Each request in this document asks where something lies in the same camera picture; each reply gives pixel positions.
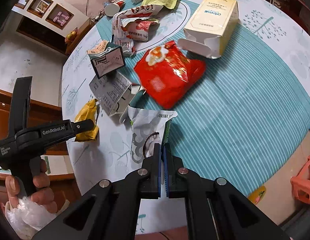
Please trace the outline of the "left hand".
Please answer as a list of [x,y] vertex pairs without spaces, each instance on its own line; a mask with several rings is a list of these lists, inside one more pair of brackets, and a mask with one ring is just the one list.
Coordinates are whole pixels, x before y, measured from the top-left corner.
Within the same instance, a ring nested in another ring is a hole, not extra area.
[[[39,175],[34,176],[33,184],[37,188],[37,191],[31,195],[31,200],[38,205],[43,205],[45,209],[49,213],[56,213],[57,212],[57,204],[54,201],[54,193],[50,186],[50,179],[46,174],[47,166],[45,161],[41,160],[41,172]],[[17,208],[19,204],[18,194],[20,192],[20,185],[18,180],[9,175],[5,179],[5,187],[7,190],[8,199],[10,205],[13,208]]]

